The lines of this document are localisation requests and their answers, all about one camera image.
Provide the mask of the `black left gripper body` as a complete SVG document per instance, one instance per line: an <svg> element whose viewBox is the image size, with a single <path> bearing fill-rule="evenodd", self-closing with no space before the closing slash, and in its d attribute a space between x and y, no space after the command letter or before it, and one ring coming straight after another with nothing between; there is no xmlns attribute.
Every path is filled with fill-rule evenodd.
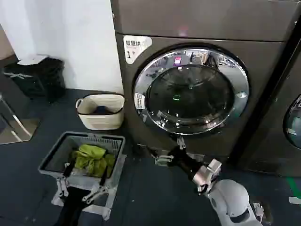
<svg viewBox="0 0 301 226"><path fill-rule="evenodd" d="M77 226L82 210L88 204L82 199L90 194L90 190L70 186L67 188L69 195L63 202L63 208L58 217L58 226Z"/></svg>

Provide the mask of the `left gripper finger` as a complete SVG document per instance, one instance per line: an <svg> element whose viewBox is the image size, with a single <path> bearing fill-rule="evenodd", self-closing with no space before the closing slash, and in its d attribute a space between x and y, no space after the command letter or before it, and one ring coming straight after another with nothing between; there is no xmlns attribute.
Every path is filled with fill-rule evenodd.
<svg viewBox="0 0 301 226"><path fill-rule="evenodd" d="M56 184L59 192L59 197L64 198L69 195L67 178L71 175L75 166L75 161L65 163L63 174L56 179Z"/></svg>
<svg viewBox="0 0 301 226"><path fill-rule="evenodd" d="M83 202L85 202L86 204L91 204L95 199L97 199L101 195L108 193L109 188L105 185L107 179L107 171L108 166L106 166L99 183L94 185L90 193L82 198Z"/></svg>

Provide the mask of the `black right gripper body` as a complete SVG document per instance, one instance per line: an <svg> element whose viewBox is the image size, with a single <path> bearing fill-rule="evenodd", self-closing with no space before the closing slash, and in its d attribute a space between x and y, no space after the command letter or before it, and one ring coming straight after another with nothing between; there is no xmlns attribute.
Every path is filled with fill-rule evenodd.
<svg viewBox="0 0 301 226"><path fill-rule="evenodd" d="M178 166L180 167L188 176L189 180L192 180L195 174L203 165L202 162L198 162L195 159L187 155L186 149L181 149L179 146L174 147L168 156L173 156L171 162L167 165L169 167Z"/></svg>

